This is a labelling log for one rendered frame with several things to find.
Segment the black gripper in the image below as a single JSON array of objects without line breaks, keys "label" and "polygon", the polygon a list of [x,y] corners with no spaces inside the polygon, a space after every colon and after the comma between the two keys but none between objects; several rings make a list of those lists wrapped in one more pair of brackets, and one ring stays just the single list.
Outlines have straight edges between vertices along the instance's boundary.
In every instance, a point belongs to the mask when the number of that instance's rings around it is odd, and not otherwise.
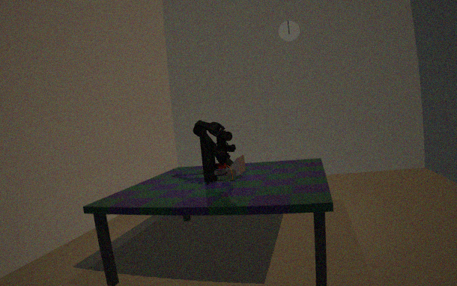
[{"label": "black gripper", "polygon": [[219,161],[221,162],[222,165],[226,163],[226,156],[229,154],[227,152],[230,152],[229,150],[224,149],[224,144],[227,143],[226,141],[218,141],[217,144],[217,150],[214,151],[214,156],[217,156]]}]

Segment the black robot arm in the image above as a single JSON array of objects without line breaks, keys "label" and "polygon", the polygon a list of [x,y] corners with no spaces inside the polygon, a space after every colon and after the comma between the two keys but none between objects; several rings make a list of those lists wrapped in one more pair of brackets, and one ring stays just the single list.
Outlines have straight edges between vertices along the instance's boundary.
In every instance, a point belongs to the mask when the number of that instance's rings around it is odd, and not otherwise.
[{"label": "black robot arm", "polygon": [[[221,129],[220,129],[221,128]],[[224,126],[217,123],[217,122],[204,122],[204,121],[197,121],[193,128],[194,134],[197,136],[204,136],[206,142],[214,142],[211,137],[207,134],[207,130],[210,134],[217,137],[218,141],[230,141],[232,139],[232,134],[230,132],[226,132],[224,130]],[[236,149],[235,144],[228,145],[228,143],[224,144],[224,149],[229,150],[230,152],[234,152]],[[226,165],[229,167],[232,165],[232,161],[229,159],[229,154],[226,156]]]}]

